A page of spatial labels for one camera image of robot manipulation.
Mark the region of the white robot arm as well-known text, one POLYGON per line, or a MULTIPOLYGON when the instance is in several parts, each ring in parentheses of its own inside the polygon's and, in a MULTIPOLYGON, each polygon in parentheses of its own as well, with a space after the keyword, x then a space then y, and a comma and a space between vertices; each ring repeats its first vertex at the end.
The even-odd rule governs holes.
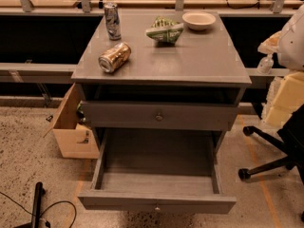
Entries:
POLYGON ((264 42, 257 51, 263 54, 277 54, 278 63, 291 70, 304 70, 304 5, 302 5, 281 31, 264 42))

